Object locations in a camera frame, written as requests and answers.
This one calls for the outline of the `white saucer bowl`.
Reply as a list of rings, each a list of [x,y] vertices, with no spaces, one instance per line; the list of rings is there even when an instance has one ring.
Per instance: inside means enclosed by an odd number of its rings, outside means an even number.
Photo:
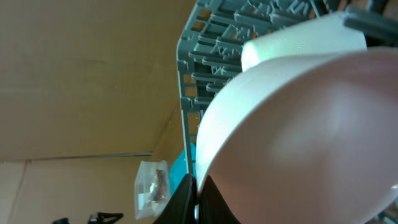
[[[242,71],[273,58],[366,50],[363,32],[345,27],[344,15],[335,12],[246,42],[241,53]]]

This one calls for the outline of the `small white plate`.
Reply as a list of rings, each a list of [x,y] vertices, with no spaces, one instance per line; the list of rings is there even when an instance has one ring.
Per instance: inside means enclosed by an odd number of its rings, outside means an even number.
[[[397,50],[281,57],[228,82],[197,135],[241,223],[365,223],[397,198]]]

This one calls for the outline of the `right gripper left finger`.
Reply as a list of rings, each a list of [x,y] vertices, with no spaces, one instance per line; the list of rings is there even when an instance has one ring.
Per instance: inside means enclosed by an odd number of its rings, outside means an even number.
[[[153,224],[196,224],[195,205],[197,202],[196,178],[186,174],[163,212]]]

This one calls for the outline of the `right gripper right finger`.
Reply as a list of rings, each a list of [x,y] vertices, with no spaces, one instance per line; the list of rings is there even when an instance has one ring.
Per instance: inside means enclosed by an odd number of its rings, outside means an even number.
[[[240,224],[210,175],[201,191],[198,221],[201,224]]]

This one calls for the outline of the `red snack wrapper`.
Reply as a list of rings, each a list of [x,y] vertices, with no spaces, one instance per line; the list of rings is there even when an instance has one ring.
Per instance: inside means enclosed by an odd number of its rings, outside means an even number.
[[[154,200],[161,201],[163,200],[165,192],[165,177],[164,171],[157,169],[156,170],[156,183],[155,183],[155,191],[154,191]]]

